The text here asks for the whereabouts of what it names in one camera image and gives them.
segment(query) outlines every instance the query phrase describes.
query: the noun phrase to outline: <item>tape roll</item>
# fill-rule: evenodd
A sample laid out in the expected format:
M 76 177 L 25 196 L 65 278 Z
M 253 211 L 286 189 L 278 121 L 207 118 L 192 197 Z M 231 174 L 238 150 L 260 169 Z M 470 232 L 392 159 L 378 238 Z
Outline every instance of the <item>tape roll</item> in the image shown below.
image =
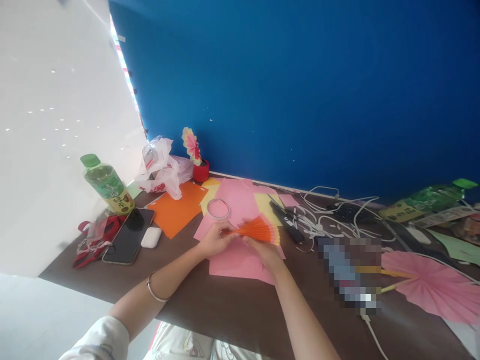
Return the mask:
M 214 202 L 221 202 L 223 203 L 225 206 L 226 206 L 226 209 L 227 209 L 227 212 L 226 212 L 226 215 L 224 216 L 215 216 L 213 215 L 211 212 L 210 212 L 210 205 Z M 226 201 L 223 201 L 222 199 L 219 199 L 219 198 L 214 198 L 212 200 L 210 200 L 208 202 L 208 204 L 206 205 L 206 212 L 208 213 L 208 215 L 210 215 L 212 218 L 214 218 L 215 220 L 225 220 L 225 219 L 228 219 L 230 217 L 230 206 L 229 204 L 227 204 Z

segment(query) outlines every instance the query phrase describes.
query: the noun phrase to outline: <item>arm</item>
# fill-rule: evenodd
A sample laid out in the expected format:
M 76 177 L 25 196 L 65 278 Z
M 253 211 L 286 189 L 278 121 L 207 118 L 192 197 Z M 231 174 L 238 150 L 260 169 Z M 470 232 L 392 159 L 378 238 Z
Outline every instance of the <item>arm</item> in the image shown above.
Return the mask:
M 249 237 L 243 241 L 258 252 L 273 276 L 295 359 L 340 360 L 275 246 Z
M 150 279 L 153 293 L 160 299 L 168 299 L 189 272 L 205 258 L 225 250 L 238 235 L 222 235 L 223 230 L 234 230 L 228 222 L 214 223 L 203 240 L 167 266 L 156 271 Z M 108 315 L 118 319 L 127 329 L 130 341 L 153 320 L 164 307 L 164 302 L 155 300 L 147 287 L 147 279 L 123 296 Z

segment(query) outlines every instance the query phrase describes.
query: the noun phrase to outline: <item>orange paper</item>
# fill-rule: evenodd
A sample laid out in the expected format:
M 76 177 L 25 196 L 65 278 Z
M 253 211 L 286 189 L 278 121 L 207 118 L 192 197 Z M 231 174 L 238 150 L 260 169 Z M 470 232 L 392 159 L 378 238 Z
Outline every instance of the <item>orange paper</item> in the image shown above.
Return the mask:
M 147 208 L 155 210 L 153 221 L 165 235 L 172 239 L 182 230 L 197 214 L 202 211 L 200 202 L 208 190 L 193 182 L 180 184 L 181 198 L 174 200 L 166 193 Z

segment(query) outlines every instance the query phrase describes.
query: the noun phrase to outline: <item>blue wall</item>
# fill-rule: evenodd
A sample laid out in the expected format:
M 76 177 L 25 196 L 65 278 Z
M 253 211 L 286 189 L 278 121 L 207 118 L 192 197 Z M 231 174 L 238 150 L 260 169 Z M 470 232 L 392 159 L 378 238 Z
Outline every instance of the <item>blue wall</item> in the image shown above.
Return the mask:
M 384 204 L 480 181 L 476 0 L 116 0 L 110 11 L 148 137 L 173 139 L 176 155 L 189 126 L 212 171 Z

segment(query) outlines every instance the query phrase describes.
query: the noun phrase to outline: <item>red flower pot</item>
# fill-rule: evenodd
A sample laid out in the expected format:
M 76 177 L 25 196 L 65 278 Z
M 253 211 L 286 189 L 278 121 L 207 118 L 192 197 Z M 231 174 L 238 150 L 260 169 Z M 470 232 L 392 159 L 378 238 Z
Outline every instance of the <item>red flower pot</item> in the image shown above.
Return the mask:
M 210 164 L 203 159 L 201 165 L 193 165 L 193 180 L 197 183 L 206 182 L 210 177 Z

